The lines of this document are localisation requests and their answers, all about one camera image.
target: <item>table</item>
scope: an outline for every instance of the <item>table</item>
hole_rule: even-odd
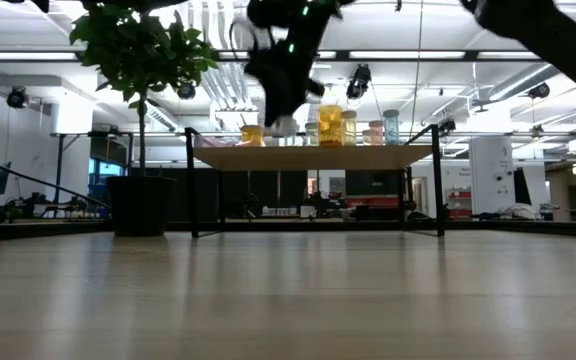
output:
[[[431,133],[432,145],[411,145],[428,132]],[[223,171],[397,170],[400,171],[401,178],[403,178],[403,172],[410,164],[429,155],[432,155],[435,178],[436,230],[439,237],[444,236],[444,214],[441,211],[443,209],[441,154],[439,151],[439,127],[436,124],[426,127],[403,145],[389,146],[218,147],[211,145],[208,147],[194,147],[193,139],[200,136],[201,133],[193,128],[188,127],[185,129],[186,155],[188,159],[188,212],[193,238],[199,237],[199,225],[196,215],[195,159],[201,160],[217,170],[219,221],[222,229],[225,229]],[[403,181],[399,181],[399,193],[402,196]]]

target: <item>tree trunk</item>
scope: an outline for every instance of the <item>tree trunk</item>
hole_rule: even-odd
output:
[[[139,170],[146,176],[146,94],[139,94]]]

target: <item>black planter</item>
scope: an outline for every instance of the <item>black planter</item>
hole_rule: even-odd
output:
[[[175,180],[149,176],[106,179],[116,236],[161,236],[175,192]]]

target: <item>potted plant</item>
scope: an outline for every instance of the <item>potted plant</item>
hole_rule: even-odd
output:
[[[70,42],[81,40],[86,50],[78,57],[83,66],[97,66],[107,79],[97,91],[121,91],[139,115],[140,176],[107,179],[118,236],[158,236],[165,231],[175,181],[146,176],[145,116],[148,106],[159,106],[149,93],[168,86],[181,93],[197,86],[201,73],[217,68],[211,46],[201,31],[186,29],[178,12],[165,29],[149,10],[112,4],[84,3],[88,13],[74,21]]]

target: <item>orange jar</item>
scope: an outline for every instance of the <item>orange jar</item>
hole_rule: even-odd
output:
[[[368,123],[370,126],[370,143],[372,145],[384,144],[384,122],[375,120]]]
[[[344,146],[357,145],[357,112],[344,111],[341,117],[344,119]]]
[[[341,146],[344,143],[343,110],[338,105],[319,107],[319,146]]]
[[[241,127],[242,146],[263,146],[264,127],[260,125],[244,125]]]

